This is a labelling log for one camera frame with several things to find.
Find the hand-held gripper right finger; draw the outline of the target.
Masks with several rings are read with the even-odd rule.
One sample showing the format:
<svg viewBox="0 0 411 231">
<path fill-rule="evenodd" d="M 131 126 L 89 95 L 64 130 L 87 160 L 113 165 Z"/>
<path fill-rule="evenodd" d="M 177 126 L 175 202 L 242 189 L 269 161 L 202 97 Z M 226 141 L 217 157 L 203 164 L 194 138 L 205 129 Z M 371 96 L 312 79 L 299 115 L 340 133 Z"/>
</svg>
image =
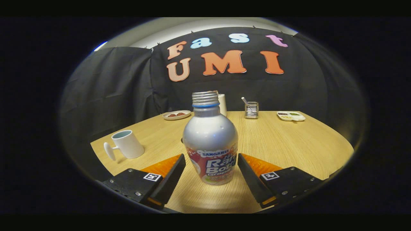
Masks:
<svg viewBox="0 0 411 231">
<path fill-rule="evenodd" d="M 282 168 L 247 154 L 238 154 L 238 166 L 262 209 L 299 199 L 323 180 L 297 168 Z"/>
</svg>

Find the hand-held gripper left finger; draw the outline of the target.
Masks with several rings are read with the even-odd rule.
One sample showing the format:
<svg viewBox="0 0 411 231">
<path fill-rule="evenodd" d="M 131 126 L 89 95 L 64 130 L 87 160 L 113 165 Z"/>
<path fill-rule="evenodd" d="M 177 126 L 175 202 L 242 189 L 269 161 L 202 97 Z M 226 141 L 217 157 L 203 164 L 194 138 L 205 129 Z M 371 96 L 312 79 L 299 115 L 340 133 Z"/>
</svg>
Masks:
<svg viewBox="0 0 411 231">
<path fill-rule="evenodd" d="M 161 210 L 169 202 L 185 166 L 185 157 L 179 154 L 140 170 L 126 169 L 103 181 L 103 185 L 133 202 Z"/>
</svg>

